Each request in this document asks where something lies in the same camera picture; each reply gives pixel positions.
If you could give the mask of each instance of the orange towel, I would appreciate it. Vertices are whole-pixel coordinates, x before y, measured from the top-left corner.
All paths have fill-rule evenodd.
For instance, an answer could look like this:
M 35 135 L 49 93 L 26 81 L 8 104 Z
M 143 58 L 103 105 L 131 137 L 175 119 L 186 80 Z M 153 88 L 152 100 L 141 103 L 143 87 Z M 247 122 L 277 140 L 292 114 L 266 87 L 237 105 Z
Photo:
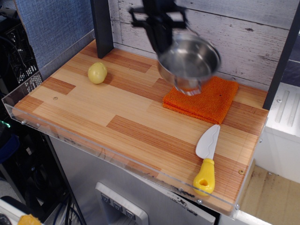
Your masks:
M 209 123 L 220 124 L 238 88 L 237 82 L 214 76 L 198 95 L 187 96 L 173 87 L 163 98 L 163 107 Z

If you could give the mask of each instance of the pot handle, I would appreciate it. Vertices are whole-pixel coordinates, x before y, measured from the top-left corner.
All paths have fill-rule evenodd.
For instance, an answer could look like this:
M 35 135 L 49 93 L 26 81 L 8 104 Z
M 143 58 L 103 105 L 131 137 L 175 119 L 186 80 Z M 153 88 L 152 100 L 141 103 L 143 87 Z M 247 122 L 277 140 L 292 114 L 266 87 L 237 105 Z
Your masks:
M 180 91 L 181 93 L 183 93 L 185 95 L 188 95 L 188 96 L 198 95 L 198 94 L 201 93 L 201 82 L 200 81 L 198 81 L 198 89 L 195 89 L 195 90 L 183 90 L 183 89 L 179 88 L 177 86 L 177 79 L 176 78 L 174 79 L 174 86 L 175 86 L 177 91 Z

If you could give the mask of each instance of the toy knife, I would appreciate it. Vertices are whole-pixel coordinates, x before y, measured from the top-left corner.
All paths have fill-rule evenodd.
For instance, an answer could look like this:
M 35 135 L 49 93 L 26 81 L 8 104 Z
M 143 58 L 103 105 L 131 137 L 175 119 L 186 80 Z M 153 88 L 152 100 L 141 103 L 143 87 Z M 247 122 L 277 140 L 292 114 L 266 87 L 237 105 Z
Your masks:
M 203 158 L 200 172 L 194 179 L 194 187 L 207 193 L 212 193 L 215 189 L 215 162 L 212 160 L 215 154 L 220 126 L 214 125 L 210 127 L 201 136 L 197 146 L 196 155 Z M 208 194 L 194 189 L 199 195 L 207 196 Z

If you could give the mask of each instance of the black frame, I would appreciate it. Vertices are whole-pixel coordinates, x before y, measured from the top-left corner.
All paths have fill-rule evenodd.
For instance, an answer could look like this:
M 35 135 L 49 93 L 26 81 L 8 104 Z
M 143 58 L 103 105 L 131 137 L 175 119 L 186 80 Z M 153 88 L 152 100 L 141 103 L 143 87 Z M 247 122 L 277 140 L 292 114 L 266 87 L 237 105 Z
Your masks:
M 97 54 L 100 59 L 113 49 L 113 32 L 108 0 L 90 0 Z
M 296 42 L 299 30 L 300 30 L 300 3 L 298 4 L 294 20 L 292 22 L 289 34 L 287 35 L 287 39 L 285 41 L 285 46 L 283 48 L 279 62 L 277 64 L 271 85 L 268 90 L 267 97 L 264 101 L 264 104 L 263 104 L 264 109 L 270 110 L 270 108 L 272 106 L 277 89 L 279 87 L 283 73 L 285 71 L 285 67 L 287 65 L 287 62 L 292 53 L 294 44 Z

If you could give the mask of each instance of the stainless steel pot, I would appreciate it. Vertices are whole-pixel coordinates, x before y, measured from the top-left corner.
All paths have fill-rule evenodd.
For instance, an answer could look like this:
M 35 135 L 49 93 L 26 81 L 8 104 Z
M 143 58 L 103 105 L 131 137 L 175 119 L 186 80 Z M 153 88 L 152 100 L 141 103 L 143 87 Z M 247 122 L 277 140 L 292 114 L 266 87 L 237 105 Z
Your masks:
M 173 37 L 172 45 L 158 56 L 160 75 L 186 95 L 201 93 L 219 68 L 218 51 L 208 41 L 188 34 Z

